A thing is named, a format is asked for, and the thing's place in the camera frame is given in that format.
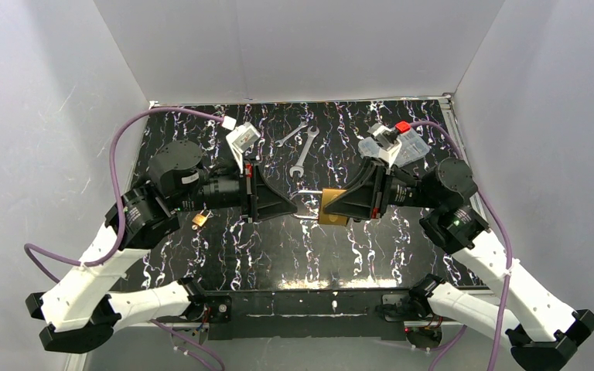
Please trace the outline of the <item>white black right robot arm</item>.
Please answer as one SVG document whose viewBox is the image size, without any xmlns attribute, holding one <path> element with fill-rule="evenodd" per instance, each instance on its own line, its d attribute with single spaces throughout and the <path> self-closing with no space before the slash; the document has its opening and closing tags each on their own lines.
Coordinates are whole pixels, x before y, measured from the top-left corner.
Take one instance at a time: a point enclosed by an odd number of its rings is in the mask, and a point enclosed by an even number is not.
<svg viewBox="0 0 594 371">
<path fill-rule="evenodd" d="M 428 239 L 468 267 L 500 302 L 492 305 L 430 274 L 409 290 L 397 312 L 454 319 L 505 345 L 522 369 L 560 370 L 594 332 L 594 313 L 559 300 L 521 265 L 506 239 L 471 206 L 477 190 L 469 166 L 457 158 L 422 176 L 366 159 L 322 212 L 361 221 L 382 217 L 389 206 L 426 209 L 419 223 Z"/>
</svg>

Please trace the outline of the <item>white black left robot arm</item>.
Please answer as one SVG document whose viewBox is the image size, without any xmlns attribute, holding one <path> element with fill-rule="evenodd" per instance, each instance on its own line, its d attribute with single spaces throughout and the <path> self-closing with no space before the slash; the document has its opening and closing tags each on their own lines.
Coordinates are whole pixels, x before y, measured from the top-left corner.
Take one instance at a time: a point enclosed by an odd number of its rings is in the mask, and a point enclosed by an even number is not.
<svg viewBox="0 0 594 371">
<path fill-rule="evenodd" d="M 251 222 L 296 212 L 287 196 L 269 185 L 253 159 L 242 166 L 208 169 L 192 141 L 173 141 L 149 162 L 148 172 L 106 214 L 77 266 L 26 307 L 43 320 L 39 338 L 48 352 L 82 354 L 117 331 L 161 317 L 199 314 L 208 297 L 192 277 L 160 288 L 117 293 L 114 284 L 131 265 L 180 227 L 179 214 L 238 208 Z"/>
</svg>

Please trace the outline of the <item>large brass padlock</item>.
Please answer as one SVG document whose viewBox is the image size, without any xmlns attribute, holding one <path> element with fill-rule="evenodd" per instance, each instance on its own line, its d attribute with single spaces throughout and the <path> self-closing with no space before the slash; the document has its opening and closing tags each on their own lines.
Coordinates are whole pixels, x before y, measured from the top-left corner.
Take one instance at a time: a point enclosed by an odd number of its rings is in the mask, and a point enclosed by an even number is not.
<svg viewBox="0 0 594 371">
<path fill-rule="evenodd" d="M 319 225 L 329 226 L 348 226 L 350 218 L 343 216 L 340 213 L 335 213 L 329 210 L 329 206 L 336 201 L 341 195 L 345 193 L 344 189 L 324 188 L 322 190 L 301 189 L 290 195 L 290 200 L 294 201 L 302 196 L 318 196 L 319 197 L 319 211 L 313 215 L 293 214 L 292 216 L 297 220 L 308 220 L 317 222 Z"/>
</svg>

